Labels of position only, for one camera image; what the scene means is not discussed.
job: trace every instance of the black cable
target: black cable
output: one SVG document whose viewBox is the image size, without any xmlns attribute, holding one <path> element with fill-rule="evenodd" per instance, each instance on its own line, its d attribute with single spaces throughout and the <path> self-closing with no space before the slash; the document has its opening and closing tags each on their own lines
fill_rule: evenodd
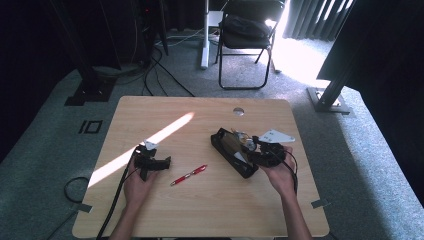
<svg viewBox="0 0 424 240">
<path fill-rule="evenodd" d="M 132 171 L 130 174 L 128 174 L 128 176 L 124 179 L 124 182 L 127 181 L 127 179 L 133 174 L 135 173 L 138 169 L 140 168 L 136 168 L 134 171 Z"/>
<path fill-rule="evenodd" d="M 150 71 L 152 70 L 153 65 L 150 64 L 150 66 L 148 67 L 146 73 L 144 74 L 144 78 L 143 78 L 143 88 L 141 89 L 141 96 L 144 95 L 144 89 L 147 89 L 147 91 L 150 93 L 150 96 L 153 96 L 152 91 L 150 91 L 149 87 L 147 86 L 147 77 L 149 76 Z"/>
<path fill-rule="evenodd" d="M 156 74 L 156 82 L 158 82 L 159 87 L 160 87 L 160 89 L 162 89 L 162 92 L 165 94 L 165 96 L 168 97 L 168 93 L 165 91 L 165 89 L 163 88 L 162 84 L 159 81 L 159 75 L 158 75 L 158 71 L 156 69 L 156 65 L 155 65 L 154 69 L 155 69 L 155 74 Z"/>
<path fill-rule="evenodd" d="M 118 202 L 118 198 L 119 198 L 119 195 L 121 193 L 122 186 L 124 185 L 124 181 L 126 179 L 126 175 L 128 173 L 128 168 L 129 168 L 130 163 L 131 163 L 131 159 L 128 161 L 127 167 L 125 168 L 124 173 L 122 174 L 121 181 L 119 182 L 119 185 L 118 185 L 118 189 L 116 189 L 116 193 L 115 193 L 115 197 L 114 197 L 113 202 L 112 202 L 112 206 L 110 207 L 109 213 L 108 213 L 105 221 L 103 222 L 103 226 L 100 229 L 99 234 L 97 234 L 96 240 L 101 240 L 103 232 L 105 231 L 106 226 L 109 223 L 110 218 L 112 217 L 113 211 L 115 210 L 116 203 Z"/>
<path fill-rule="evenodd" d="M 287 167 L 287 169 L 289 169 L 289 171 L 290 171 L 290 174 L 292 175 L 292 178 L 293 178 L 293 185 L 294 185 L 294 192 L 297 194 L 297 187 L 298 187 L 298 179 L 297 179 L 297 160 L 296 160 L 296 158 L 293 156 L 293 154 L 291 153 L 291 152 L 288 152 L 287 150 L 283 150 L 284 152 L 286 152 L 286 153 L 289 153 L 290 154 L 290 156 L 292 156 L 293 157 L 293 160 L 294 160 L 294 162 L 295 162 L 295 166 L 296 166 L 296 169 L 295 169 L 295 171 L 284 161 L 285 159 L 281 159 L 277 154 L 275 154 L 273 151 L 270 151 L 270 153 L 272 153 L 276 158 L 278 158 L 280 161 L 281 161 L 281 163 L 282 164 L 284 164 L 284 166 L 286 166 Z"/>
<path fill-rule="evenodd" d="M 65 225 L 65 223 L 67 222 L 67 221 L 69 221 L 69 219 L 71 219 L 75 214 L 77 214 L 78 213 L 78 211 L 74 211 L 74 212 L 72 212 L 71 214 L 69 214 L 69 216 L 68 216 L 68 218 L 66 218 L 66 220 L 65 221 L 63 221 L 60 225 L 59 225 L 59 227 L 57 227 L 51 234 L 50 234 L 50 236 L 48 237 L 48 238 L 46 238 L 47 240 L 50 240 L 50 239 L 52 239 L 52 237 L 56 234 L 56 232 L 59 230 L 59 229 L 61 229 L 62 227 L 63 227 L 63 225 Z"/>
<path fill-rule="evenodd" d="M 139 80 L 142 76 L 143 76 L 143 74 L 140 74 L 140 76 L 137 76 L 137 77 L 135 77 L 134 79 L 131 79 L 131 80 L 127 81 L 127 82 L 115 83 L 115 85 L 116 85 L 116 86 L 128 85 L 128 84 L 130 84 L 130 83 L 133 83 L 133 82 L 135 82 L 135 81 Z"/>
<path fill-rule="evenodd" d="M 69 194 L 68 194 L 68 187 L 69 187 L 69 185 L 70 185 L 71 183 L 73 183 L 74 181 L 77 181 L 77 180 L 84 180 L 84 181 L 87 181 L 87 183 L 90 181 L 90 180 L 88 180 L 88 178 L 86 178 L 86 177 L 76 177 L 76 178 L 72 178 L 71 180 L 69 180 L 69 181 L 66 183 L 65 187 L 63 188 L 63 192 L 65 193 L 65 197 L 66 197 L 69 201 L 71 201 L 71 202 L 73 202 L 73 203 L 82 203 L 82 199 L 81 199 L 81 200 L 75 200 L 75 199 L 71 198 L 71 197 L 69 196 Z"/>
<path fill-rule="evenodd" d="M 66 184 L 65 184 L 65 187 L 63 188 L 63 191 L 64 191 L 64 193 L 65 193 L 65 197 L 66 197 L 66 199 L 68 199 L 69 201 L 71 201 L 71 202 L 73 202 L 73 203 L 77 203 L 77 204 L 79 204 L 79 203 L 82 203 L 82 199 L 81 200 L 76 200 L 76 199 L 74 199 L 74 198 L 72 198 L 72 197 L 70 197 L 69 196 L 69 194 L 68 194 L 68 187 L 69 187 L 69 185 L 71 184 L 71 183 L 73 183 L 74 181 L 77 181 L 77 180 L 84 180 L 84 181 L 87 181 L 87 183 L 90 181 L 88 178 L 86 178 L 86 177 L 76 177 L 76 178 L 72 178 L 71 180 L 69 180 Z M 47 238 L 47 240 L 49 240 L 49 239 L 51 239 L 55 234 L 56 234 L 56 232 L 57 231 L 59 231 L 59 229 L 61 229 L 62 227 L 63 227 L 63 225 L 65 225 L 65 223 L 66 222 L 68 222 L 69 221 L 69 219 L 71 219 L 75 214 L 77 214 L 78 213 L 78 211 L 73 211 L 71 214 L 69 214 L 69 216 L 65 219 L 65 221 L 63 221 L 51 234 L 50 234 L 50 236 Z"/>
<path fill-rule="evenodd" d="M 332 238 L 334 238 L 334 240 L 339 240 L 336 236 L 334 236 L 334 234 L 330 231 L 329 233 L 328 233 Z"/>
<path fill-rule="evenodd" d="M 159 51 L 160 52 L 160 54 L 162 55 L 162 52 L 160 51 L 160 49 L 158 49 L 158 48 L 156 48 L 156 47 L 154 47 L 157 51 Z M 192 97 L 195 97 L 194 96 L 194 94 L 192 93 L 192 92 L 190 92 L 190 90 L 188 90 L 186 87 L 184 87 L 184 85 L 182 85 L 175 77 L 174 77 L 174 75 L 172 75 L 162 64 L 160 64 L 160 62 L 159 61 L 157 61 L 155 58 L 153 58 L 152 57 L 152 59 L 153 59 L 153 61 L 155 61 L 163 70 L 165 70 L 165 72 L 166 73 L 168 73 L 169 74 L 169 76 L 171 76 L 172 77 L 172 79 L 174 79 L 174 81 L 178 84 L 178 85 L 180 85 L 180 87 L 182 87 L 187 93 L 189 93 Z"/>
<path fill-rule="evenodd" d="M 99 77 L 104 77 L 104 78 L 132 77 L 132 76 L 136 76 L 143 73 L 143 70 L 144 70 L 143 66 L 140 63 L 138 63 L 137 65 L 138 66 L 135 69 L 130 69 L 125 72 L 119 72 L 119 73 L 107 73 L 99 69 L 94 69 L 94 71 L 97 73 Z"/>
</svg>

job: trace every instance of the stand base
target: stand base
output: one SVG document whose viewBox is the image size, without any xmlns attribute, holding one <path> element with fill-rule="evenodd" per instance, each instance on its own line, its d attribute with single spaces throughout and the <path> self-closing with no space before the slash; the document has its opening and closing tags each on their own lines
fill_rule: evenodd
<svg viewBox="0 0 424 240">
<path fill-rule="evenodd" d="M 343 97 L 340 95 L 337 100 L 333 103 L 333 105 L 329 108 L 323 108 L 318 106 L 318 101 L 320 100 L 322 94 L 324 93 L 325 88 L 308 88 L 309 96 L 314 104 L 315 111 L 317 112 L 335 112 L 341 113 L 343 115 L 348 115 L 351 113 L 351 109 L 346 106 L 346 103 Z"/>
<path fill-rule="evenodd" d="M 203 70 L 207 69 L 209 65 L 208 61 L 209 61 L 209 41 L 207 46 L 203 47 L 202 62 L 201 62 L 200 68 Z"/>
<path fill-rule="evenodd" d="M 75 91 L 74 96 L 68 97 L 65 106 L 83 106 L 85 102 L 107 102 L 112 94 L 113 87 L 117 78 L 102 78 L 98 91 L 96 93 L 86 93 L 83 90 L 83 83 L 81 82 L 78 89 Z"/>
</svg>

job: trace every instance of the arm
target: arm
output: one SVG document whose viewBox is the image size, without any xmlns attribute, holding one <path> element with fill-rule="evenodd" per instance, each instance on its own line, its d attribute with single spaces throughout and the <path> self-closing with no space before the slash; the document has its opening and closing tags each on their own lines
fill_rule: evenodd
<svg viewBox="0 0 424 240">
<path fill-rule="evenodd" d="M 134 164 L 129 164 L 128 174 L 135 171 Z M 152 172 L 147 181 L 140 178 L 140 170 L 131 174 L 124 183 L 124 193 L 126 206 L 121 213 L 118 224 L 110 235 L 109 239 L 130 239 L 138 212 L 143 205 L 147 195 L 152 188 L 153 182 L 159 172 Z"/>
<path fill-rule="evenodd" d="M 285 147 L 285 149 L 290 153 L 293 151 L 291 147 Z M 290 154 L 287 154 L 285 161 L 293 169 L 294 162 L 291 158 Z M 294 182 L 290 171 L 283 164 L 272 168 L 261 167 L 261 169 L 267 174 L 271 185 L 281 197 L 289 239 L 312 239 L 294 192 Z"/>
</svg>

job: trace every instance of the wooden table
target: wooden table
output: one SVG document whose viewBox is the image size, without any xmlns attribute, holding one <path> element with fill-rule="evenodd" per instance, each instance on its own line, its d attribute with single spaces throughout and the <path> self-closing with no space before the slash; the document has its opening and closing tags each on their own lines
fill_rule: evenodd
<svg viewBox="0 0 424 240">
<path fill-rule="evenodd" d="M 233 113 L 240 107 L 244 115 Z M 219 128 L 261 136 L 276 129 L 296 138 L 299 170 L 298 199 L 314 236 L 328 234 L 308 160 L 290 105 L 285 100 L 239 98 L 135 97 L 121 98 L 83 203 L 73 234 L 94 237 L 110 209 L 131 153 L 145 139 L 158 142 L 155 158 L 172 157 L 171 167 L 159 174 L 140 211 L 134 236 L 140 237 L 272 237 L 287 236 L 279 195 L 258 170 L 242 178 L 211 145 Z M 175 185 L 170 183 L 207 164 L 207 169 Z M 123 192 L 104 236 L 110 235 L 125 205 Z"/>
</svg>

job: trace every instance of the folding chair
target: folding chair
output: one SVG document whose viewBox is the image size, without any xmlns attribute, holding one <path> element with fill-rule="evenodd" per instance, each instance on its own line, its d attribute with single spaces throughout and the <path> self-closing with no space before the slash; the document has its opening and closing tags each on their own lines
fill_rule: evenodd
<svg viewBox="0 0 424 240">
<path fill-rule="evenodd" d="M 229 0 L 222 15 L 219 28 L 219 43 L 215 63 L 219 56 L 219 86 L 226 90 L 260 89 L 268 81 L 272 48 L 275 31 L 284 11 L 284 1 L 278 0 Z M 267 27 L 266 20 L 274 22 Z M 223 47 L 228 49 L 261 49 L 259 54 L 223 53 Z M 222 57 L 226 55 L 257 55 L 258 63 L 264 50 L 268 52 L 265 81 L 262 85 L 253 87 L 233 86 L 222 84 Z"/>
</svg>

